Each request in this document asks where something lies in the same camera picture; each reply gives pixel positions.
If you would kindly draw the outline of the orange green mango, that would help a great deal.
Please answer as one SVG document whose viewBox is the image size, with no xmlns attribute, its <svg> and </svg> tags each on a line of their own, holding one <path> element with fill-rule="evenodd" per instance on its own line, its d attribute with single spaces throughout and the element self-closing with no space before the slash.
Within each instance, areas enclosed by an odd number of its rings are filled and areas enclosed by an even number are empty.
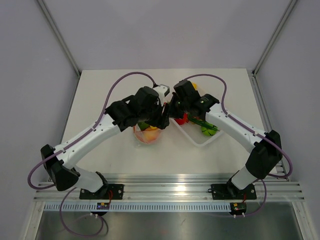
<svg viewBox="0 0 320 240">
<path fill-rule="evenodd" d="M 147 124 L 145 122 L 139 122 L 137 125 L 141 131 L 145 131 L 150 126 L 149 124 Z"/>
</svg>

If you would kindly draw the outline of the clear zip bag orange zipper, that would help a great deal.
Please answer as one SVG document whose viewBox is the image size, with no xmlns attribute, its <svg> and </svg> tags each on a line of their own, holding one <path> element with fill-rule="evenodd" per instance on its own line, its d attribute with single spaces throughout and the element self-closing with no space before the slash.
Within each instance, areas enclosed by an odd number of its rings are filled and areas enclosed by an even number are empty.
<svg viewBox="0 0 320 240">
<path fill-rule="evenodd" d="M 153 145 L 161 137 L 162 130 L 145 122 L 138 122 L 133 128 L 133 136 L 141 145 Z"/>
</svg>

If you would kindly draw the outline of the peach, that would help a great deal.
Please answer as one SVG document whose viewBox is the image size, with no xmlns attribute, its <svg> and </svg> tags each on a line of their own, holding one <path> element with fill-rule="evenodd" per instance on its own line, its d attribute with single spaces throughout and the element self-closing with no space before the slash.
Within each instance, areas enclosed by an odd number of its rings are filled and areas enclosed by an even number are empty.
<svg viewBox="0 0 320 240">
<path fill-rule="evenodd" d="M 161 131 L 158 129 L 155 130 L 145 130 L 142 132 L 142 139 L 145 144 L 154 143 L 160 136 Z"/>
</svg>

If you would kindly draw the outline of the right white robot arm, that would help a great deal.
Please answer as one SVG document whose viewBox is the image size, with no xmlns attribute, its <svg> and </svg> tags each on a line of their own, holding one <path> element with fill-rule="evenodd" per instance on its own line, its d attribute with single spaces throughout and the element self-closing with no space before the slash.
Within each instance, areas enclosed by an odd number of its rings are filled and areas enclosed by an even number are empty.
<svg viewBox="0 0 320 240">
<path fill-rule="evenodd" d="M 186 113 L 212 124 L 249 153 L 245 165 L 226 183 L 225 189 L 232 199 L 239 198 L 255 180 L 263 180 L 281 160 L 281 138 L 276 131 L 264 132 L 246 125 L 214 96 L 200 95 L 189 80 L 181 80 L 173 89 L 170 108 L 175 117 Z"/>
</svg>

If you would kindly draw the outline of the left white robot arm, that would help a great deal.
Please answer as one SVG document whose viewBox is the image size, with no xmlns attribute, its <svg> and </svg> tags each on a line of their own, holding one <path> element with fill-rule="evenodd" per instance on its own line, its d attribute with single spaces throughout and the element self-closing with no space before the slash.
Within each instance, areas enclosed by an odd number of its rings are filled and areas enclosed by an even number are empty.
<svg viewBox="0 0 320 240">
<path fill-rule="evenodd" d="M 165 97 L 170 88 L 160 84 L 153 88 L 144 86 L 136 94 L 110 104 L 99 119 L 70 140 L 55 147 L 41 148 L 42 158 L 48 158 L 44 168 L 58 191 L 81 188 L 95 198 L 103 199 L 108 194 L 109 183 L 99 172 L 77 167 L 77 163 L 105 140 L 147 122 L 164 129 L 169 124 L 168 105 Z"/>
</svg>

